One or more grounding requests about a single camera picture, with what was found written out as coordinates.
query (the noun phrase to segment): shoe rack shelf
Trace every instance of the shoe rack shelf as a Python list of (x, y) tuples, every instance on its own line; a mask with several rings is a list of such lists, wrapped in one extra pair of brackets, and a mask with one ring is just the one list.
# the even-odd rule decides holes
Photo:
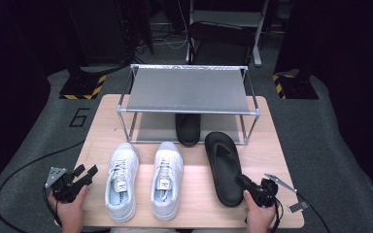
[[(200, 114), (199, 143), (210, 132), (221, 131), (237, 145), (246, 145), (260, 116), (246, 66), (133, 64), (117, 113), (128, 143), (179, 143), (175, 114)], [(123, 115), (129, 114), (132, 120), (125, 122)]]

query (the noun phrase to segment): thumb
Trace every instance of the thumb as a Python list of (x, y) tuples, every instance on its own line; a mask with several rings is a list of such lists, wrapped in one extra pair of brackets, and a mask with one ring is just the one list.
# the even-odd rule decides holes
[(89, 191), (89, 187), (87, 185), (84, 185), (81, 188), (81, 191), (78, 193), (77, 197), (75, 198), (74, 203), (77, 203), (81, 206), (85, 200), (85, 197), (88, 191)]
[(253, 209), (256, 206), (256, 203), (252, 195), (246, 189), (244, 190), (244, 199), (245, 199), (245, 202), (247, 203), (248, 209)]

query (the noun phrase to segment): human hand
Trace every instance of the human hand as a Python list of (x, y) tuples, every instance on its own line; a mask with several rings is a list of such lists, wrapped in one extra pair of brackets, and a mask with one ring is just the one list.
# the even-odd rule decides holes
[(83, 203), (88, 191), (88, 186), (84, 185), (72, 203), (58, 202), (51, 192), (49, 201), (52, 209), (59, 216), (63, 233), (81, 232), (84, 218)]
[(268, 231), (272, 220), (275, 216), (275, 203), (272, 207), (259, 207), (251, 194), (244, 190), (244, 199), (248, 206), (247, 212), (247, 232), (248, 233), (265, 233)]

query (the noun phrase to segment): shoe tongue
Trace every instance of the shoe tongue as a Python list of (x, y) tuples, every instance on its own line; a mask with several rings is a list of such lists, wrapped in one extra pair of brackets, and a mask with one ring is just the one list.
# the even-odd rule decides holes
[(169, 168), (161, 167), (159, 169), (158, 178), (156, 182), (156, 189), (158, 190), (171, 190), (172, 181), (169, 177)]
[(124, 192), (127, 190), (125, 176), (119, 176), (118, 171), (115, 171), (112, 185), (115, 192)]

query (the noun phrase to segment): yellow black warning tape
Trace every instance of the yellow black warning tape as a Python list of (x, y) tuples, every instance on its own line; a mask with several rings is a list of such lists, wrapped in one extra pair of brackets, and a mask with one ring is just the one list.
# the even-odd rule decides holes
[(90, 95), (59, 95), (59, 99), (96, 99), (99, 92), (101, 91), (104, 81), (107, 79), (106, 76), (103, 76), (99, 79), (98, 84)]
[(281, 86), (280, 79), (285, 78), (295, 78), (293, 75), (273, 75), (272, 80), (274, 81), (275, 88), (277, 89), (280, 99), (287, 99), (286, 94), (284, 93), (283, 87)]

